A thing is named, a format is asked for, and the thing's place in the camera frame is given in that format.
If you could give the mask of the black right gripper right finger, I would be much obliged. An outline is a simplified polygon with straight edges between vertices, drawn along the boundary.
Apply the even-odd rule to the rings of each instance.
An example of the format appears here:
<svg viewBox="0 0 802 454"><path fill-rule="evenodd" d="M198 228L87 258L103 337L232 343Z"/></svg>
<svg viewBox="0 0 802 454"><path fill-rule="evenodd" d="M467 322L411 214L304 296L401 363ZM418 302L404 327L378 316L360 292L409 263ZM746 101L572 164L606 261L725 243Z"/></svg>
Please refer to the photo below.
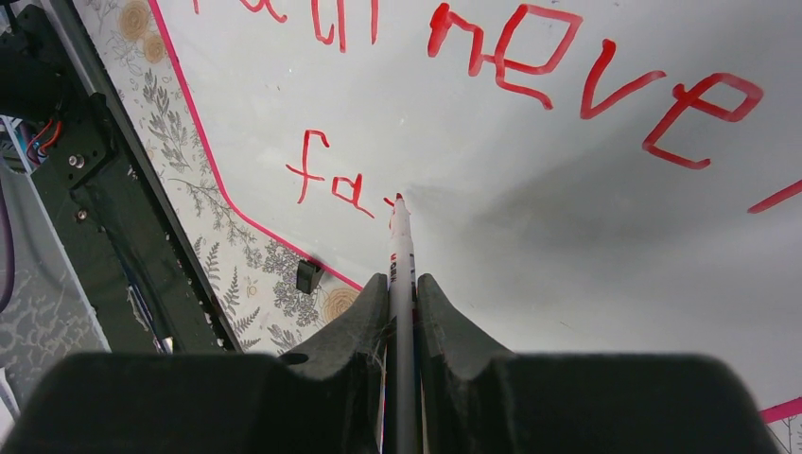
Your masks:
<svg viewBox="0 0 802 454"><path fill-rule="evenodd" d="M417 284L432 453L775 453L740 379L685 354L517 354Z"/></svg>

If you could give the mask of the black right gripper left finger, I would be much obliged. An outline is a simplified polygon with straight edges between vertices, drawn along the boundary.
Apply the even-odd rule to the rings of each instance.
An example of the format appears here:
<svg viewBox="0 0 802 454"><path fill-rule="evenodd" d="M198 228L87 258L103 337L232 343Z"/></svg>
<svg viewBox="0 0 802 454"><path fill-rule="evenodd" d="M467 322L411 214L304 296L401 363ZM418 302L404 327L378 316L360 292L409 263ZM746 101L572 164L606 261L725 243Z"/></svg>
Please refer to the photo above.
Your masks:
<svg viewBox="0 0 802 454"><path fill-rule="evenodd" d="M279 357L83 353L23 408L6 453L376 453L388 278Z"/></svg>

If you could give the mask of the white red marker pen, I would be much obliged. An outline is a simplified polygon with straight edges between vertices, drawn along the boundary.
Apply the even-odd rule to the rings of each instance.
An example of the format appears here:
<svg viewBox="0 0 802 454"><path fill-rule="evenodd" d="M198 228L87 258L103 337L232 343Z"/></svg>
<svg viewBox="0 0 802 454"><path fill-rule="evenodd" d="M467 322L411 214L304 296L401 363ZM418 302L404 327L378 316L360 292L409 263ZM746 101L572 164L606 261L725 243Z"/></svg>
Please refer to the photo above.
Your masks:
<svg viewBox="0 0 802 454"><path fill-rule="evenodd" d="M416 366L414 333L416 273L410 211L401 194L397 194L392 203L390 231L389 335L385 357L382 451L421 453L420 378Z"/></svg>

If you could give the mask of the pink framed whiteboard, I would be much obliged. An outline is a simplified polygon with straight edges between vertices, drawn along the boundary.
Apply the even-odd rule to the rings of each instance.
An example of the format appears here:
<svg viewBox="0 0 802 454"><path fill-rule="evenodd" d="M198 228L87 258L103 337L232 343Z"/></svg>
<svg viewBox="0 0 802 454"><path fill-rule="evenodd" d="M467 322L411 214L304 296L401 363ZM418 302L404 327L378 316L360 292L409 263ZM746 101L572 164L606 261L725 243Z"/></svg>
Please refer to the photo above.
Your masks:
<svg viewBox="0 0 802 454"><path fill-rule="evenodd" d="M797 1L155 1L235 214L519 351L719 358L801 412Z"/></svg>

